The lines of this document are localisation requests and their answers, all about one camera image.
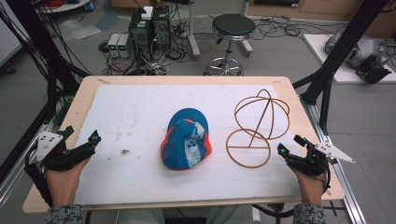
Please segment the grey power supply unit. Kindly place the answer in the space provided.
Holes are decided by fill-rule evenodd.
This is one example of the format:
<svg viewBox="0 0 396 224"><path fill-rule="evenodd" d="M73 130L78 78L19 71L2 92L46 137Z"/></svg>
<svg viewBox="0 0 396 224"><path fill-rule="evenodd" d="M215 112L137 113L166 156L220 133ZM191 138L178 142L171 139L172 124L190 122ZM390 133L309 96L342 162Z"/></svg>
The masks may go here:
<svg viewBox="0 0 396 224"><path fill-rule="evenodd" d="M119 58L118 42L120 39L120 34L112 34L107 42L107 47L112 58Z"/></svg>
<svg viewBox="0 0 396 224"><path fill-rule="evenodd" d="M118 41L118 50L121 58L129 57L129 36L121 34Z"/></svg>

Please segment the person's right hand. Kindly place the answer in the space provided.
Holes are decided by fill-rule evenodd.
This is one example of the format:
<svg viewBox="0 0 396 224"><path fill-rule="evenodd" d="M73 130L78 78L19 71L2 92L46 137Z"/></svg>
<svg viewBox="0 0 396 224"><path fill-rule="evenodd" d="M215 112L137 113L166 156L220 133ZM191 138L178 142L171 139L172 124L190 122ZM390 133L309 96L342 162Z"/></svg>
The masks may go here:
<svg viewBox="0 0 396 224"><path fill-rule="evenodd" d="M325 174L308 176L298 170L292 169L299 183L301 202L321 205L324 192Z"/></svg>

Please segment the person's left hand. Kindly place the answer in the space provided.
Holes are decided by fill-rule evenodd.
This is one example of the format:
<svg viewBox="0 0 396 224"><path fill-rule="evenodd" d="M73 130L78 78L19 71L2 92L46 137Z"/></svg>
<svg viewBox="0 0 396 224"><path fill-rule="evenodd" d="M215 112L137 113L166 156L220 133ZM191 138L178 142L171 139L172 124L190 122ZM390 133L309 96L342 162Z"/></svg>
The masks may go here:
<svg viewBox="0 0 396 224"><path fill-rule="evenodd" d="M75 203L80 175L88 162L89 159L86 159L70 170L61 172L45 169L45 178L49 186L49 193L54 206L64 206Z"/></svg>

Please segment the white floor board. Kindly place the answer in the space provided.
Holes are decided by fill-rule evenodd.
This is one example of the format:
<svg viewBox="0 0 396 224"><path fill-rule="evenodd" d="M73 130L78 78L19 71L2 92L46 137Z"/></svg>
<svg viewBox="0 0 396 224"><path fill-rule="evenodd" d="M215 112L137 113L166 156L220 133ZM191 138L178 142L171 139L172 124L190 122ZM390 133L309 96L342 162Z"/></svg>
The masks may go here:
<svg viewBox="0 0 396 224"><path fill-rule="evenodd" d="M328 57L325 52L325 43L330 37L331 35L304 34L305 43L316 55L320 64L323 64ZM396 72L388 64L385 64L384 68L389 70L389 74L381 79L379 84L396 84ZM336 84L364 84L364 81L356 75L356 70L347 63L342 63L339 67L333 77L333 82Z"/></svg>

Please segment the black round stool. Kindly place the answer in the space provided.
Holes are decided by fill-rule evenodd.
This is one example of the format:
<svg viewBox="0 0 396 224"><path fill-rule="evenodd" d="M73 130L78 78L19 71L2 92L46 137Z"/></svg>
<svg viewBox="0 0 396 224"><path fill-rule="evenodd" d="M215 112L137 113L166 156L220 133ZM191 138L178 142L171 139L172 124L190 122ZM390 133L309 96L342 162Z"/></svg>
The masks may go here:
<svg viewBox="0 0 396 224"><path fill-rule="evenodd" d="M225 55L214 59L204 71L205 76L242 76L244 69L237 60L231 58L233 44L248 40L256 29L254 21L241 14L222 14L212 21L212 31L222 40L228 41Z"/></svg>

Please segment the grey table leg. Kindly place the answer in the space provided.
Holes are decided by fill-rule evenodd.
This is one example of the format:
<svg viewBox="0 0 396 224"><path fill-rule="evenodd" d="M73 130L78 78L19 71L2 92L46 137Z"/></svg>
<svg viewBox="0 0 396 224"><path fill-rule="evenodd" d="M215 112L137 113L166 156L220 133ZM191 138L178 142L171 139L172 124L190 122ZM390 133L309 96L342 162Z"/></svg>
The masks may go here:
<svg viewBox="0 0 396 224"><path fill-rule="evenodd" d="M189 6L189 31L188 39L191 46L192 58L198 60L201 57L201 52L199 50L196 38L194 36L194 0L188 0Z"/></svg>

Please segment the white table mat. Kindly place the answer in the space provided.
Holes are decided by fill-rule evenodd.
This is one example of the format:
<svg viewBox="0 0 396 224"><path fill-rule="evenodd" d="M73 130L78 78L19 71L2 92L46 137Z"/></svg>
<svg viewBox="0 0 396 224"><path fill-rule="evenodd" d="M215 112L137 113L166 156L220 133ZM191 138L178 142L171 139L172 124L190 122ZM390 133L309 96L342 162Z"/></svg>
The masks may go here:
<svg viewBox="0 0 396 224"><path fill-rule="evenodd" d="M249 169L236 164L225 144L238 128L236 104L271 85L105 85L98 88L78 141L97 130L102 140L85 167L77 201L84 205L150 203L250 203L294 201L299 187L273 149L269 162ZM173 115L200 110L208 121L211 154L185 171L166 168L160 145Z"/></svg>

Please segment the blue and orange cap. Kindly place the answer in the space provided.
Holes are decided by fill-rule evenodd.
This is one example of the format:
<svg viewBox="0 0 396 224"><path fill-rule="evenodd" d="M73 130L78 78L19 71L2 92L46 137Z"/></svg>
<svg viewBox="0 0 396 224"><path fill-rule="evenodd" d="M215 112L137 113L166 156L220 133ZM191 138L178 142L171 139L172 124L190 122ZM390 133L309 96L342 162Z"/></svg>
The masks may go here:
<svg viewBox="0 0 396 224"><path fill-rule="evenodd" d="M195 108L183 108L170 119L161 144L163 164L171 170L187 170L212 152L205 115Z"/></svg>

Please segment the grey rounded machine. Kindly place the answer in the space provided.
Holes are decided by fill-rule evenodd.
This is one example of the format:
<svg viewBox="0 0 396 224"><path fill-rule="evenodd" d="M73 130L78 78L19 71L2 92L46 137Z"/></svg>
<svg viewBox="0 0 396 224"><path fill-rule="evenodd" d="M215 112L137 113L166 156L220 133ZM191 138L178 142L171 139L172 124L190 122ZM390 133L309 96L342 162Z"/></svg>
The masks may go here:
<svg viewBox="0 0 396 224"><path fill-rule="evenodd" d="M330 53L335 44L341 38L344 29L338 29L325 43L325 52ZM364 35L355 47L346 56L345 62L352 68L358 68L366 59L373 56L380 65L385 65L389 61L385 50L380 46L380 41Z"/></svg>

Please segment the clear plastic sheet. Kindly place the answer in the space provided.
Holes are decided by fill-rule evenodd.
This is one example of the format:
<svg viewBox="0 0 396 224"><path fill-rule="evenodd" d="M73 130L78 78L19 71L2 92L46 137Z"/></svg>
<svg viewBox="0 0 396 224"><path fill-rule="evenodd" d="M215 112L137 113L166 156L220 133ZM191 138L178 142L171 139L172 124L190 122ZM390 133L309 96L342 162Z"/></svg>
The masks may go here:
<svg viewBox="0 0 396 224"><path fill-rule="evenodd" d="M60 31L65 41L80 40L101 32L95 25L83 26L77 20L64 21L60 24Z"/></svg>

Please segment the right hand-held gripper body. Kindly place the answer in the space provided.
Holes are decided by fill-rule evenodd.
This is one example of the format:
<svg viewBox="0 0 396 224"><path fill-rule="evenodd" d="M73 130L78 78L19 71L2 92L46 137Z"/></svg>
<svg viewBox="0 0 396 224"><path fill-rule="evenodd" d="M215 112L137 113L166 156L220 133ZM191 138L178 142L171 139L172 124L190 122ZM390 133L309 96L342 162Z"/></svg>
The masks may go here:
<svg viewBox="0 0 396 224"><path fill-rule="evenodd" d="M288 149L285 149L285 162L290 168L298 170L305 175L317 176L325 173L329 169L328 159L330 158L350 163L356 162L341 149L329 142L313 145L307 141L306 143L302 142L301 146L306 148L306 155L304 157L297 156L290 153Z"/></svg>

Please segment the aluminium rail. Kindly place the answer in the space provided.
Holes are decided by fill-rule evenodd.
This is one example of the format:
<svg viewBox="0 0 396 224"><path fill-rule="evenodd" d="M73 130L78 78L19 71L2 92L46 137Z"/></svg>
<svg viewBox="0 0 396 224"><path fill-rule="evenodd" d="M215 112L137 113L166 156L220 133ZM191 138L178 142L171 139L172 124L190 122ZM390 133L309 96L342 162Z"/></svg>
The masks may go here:
<svg viewBox="0 0 396 224"><path fill-rule="evenodd" d="M319 126L320 113L318 108L315 105L309 105L306 102L302 102L302 106L311 121L319 142L330 143L332 141L330 136L327 135ZM352 187L349 184L341 161L341 159L332 158L332 168L334 169L336 179L340 183L344 192L344 197L341 201L346 209L347 216L351 224L367 224Z"/></svg>
<svg viewBox="0 0 396 224"><path fill-rule="evenodd" d="M40 132L51 131L53 127L53 121L32 123L0 165L0 210L25 174L24 158L28 149L34 144Z"/></svg>

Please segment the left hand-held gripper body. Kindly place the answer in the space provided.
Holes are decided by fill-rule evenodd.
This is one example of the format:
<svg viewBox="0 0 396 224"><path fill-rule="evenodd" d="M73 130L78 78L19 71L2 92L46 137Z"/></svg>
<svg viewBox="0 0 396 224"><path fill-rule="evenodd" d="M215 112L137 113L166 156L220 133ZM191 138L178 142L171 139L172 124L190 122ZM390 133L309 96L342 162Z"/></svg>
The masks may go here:
<svg viewBox="0 0 396 224"><path fill-rule="evenodd" d="M70 170L91 156L91 152L81 152L78 148L67 149L66 140L57 133L41 132L33 146L38 164L61 172Z"/></svg>

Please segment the black metal frame stand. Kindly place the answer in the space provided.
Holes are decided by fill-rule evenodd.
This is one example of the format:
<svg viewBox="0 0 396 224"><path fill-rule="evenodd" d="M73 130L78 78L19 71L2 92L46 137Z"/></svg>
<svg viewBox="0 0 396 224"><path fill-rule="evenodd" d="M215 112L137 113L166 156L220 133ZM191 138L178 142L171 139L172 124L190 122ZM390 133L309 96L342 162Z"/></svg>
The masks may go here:
<svg viewBox="0 0 396 224"><path fill-rule="evenodd" d="M307 90L300 95L300 98L308 105L315 105L318 97L322 95L318 124L325 134L329 133L328 113L333 77L347 55L387 4L388 0L363 0L320 68L315 73L292 84L294 89L309 84Z"/></svg>
<svg viewBox="0 0 396 224"><path fill-rule="evenodd" d="M20 25L8 16L0 3L0 19L14 34L22 47L33 59L38 71L47 81L48 101L26 130L17 145L0 165L0 184L6 181L11 169L27 147L38 128L55 116L55 106L63 96L77 93L79 84L76 77L88 77L88 70L73 65L56 47L50 31L41 19L42 8L34 0L6 0Z"/></svg>

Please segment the black device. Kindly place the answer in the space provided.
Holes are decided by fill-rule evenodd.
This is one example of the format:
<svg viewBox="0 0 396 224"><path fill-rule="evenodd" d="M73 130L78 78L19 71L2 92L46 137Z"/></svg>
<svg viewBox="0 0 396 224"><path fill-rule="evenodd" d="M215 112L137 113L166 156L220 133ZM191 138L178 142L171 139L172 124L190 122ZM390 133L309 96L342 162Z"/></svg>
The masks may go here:
<svg viewBox="0 0 396 224"><path fill-rule="evenodd" d="M369 56L358 66L356 75L366 84L375 84L389 75L390 71L379 63L375 56Z"/></svg>

